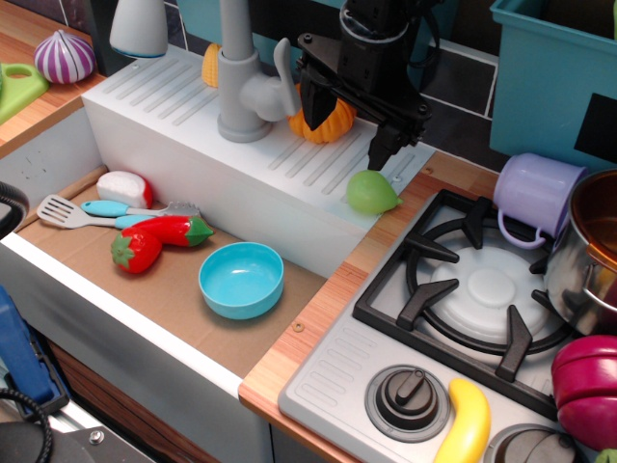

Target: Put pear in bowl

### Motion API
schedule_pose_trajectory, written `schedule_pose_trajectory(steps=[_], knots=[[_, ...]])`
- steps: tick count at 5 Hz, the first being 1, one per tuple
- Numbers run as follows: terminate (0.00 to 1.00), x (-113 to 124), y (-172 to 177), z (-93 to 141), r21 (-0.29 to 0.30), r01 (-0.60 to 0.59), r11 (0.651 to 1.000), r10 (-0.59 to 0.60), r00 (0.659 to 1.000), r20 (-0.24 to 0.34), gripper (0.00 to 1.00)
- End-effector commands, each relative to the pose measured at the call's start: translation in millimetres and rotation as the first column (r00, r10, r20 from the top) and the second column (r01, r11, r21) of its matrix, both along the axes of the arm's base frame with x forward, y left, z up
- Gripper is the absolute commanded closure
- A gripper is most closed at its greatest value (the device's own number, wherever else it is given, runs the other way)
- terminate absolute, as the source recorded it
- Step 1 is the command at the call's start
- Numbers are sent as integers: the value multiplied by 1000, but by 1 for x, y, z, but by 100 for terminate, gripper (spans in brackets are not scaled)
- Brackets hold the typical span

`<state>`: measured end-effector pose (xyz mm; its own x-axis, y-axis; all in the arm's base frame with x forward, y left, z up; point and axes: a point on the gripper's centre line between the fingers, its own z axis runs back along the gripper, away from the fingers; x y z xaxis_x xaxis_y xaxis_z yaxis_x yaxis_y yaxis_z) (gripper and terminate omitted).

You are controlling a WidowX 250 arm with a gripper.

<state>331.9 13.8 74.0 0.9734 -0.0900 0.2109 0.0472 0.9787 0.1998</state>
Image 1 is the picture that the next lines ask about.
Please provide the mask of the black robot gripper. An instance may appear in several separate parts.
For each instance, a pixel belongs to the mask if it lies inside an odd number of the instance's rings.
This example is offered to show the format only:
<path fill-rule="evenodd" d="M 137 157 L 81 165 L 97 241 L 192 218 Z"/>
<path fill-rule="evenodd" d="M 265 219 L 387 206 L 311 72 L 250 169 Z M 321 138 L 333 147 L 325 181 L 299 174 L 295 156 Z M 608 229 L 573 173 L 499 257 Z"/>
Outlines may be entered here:
<path fill-rule="evenodd" d="M 298 38 L 308 128 L 317 129 L 338 99 L 369 117 L 378 125 L 368 150 L 370 171 L 381 171 L 401 148 L 417 144 L 431 117 L 408 74 L 421 20 L 431 14 L 430 1 L 346 1 L 337 39 Z"/>

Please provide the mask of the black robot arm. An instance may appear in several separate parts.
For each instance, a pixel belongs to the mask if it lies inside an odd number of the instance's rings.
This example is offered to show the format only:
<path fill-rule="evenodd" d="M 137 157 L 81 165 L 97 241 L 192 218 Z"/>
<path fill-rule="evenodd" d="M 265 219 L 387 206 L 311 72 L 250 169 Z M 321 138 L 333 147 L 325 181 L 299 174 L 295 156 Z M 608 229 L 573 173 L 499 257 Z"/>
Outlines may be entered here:
<path fill-rule="evenodd" d="M 432 64 L 413 53 L 421 26 L 435 43 L 441 31 L 434 1 L 347 1 L 340 9 L 339 39 L 305 33 L 298 39 L 300 97 L 308 127 L 317 129 L 342 100 L 377 126 L 368 167 L 380 171 L 389 159 L 421 140 L 432 112 L 410 77 Z"/>

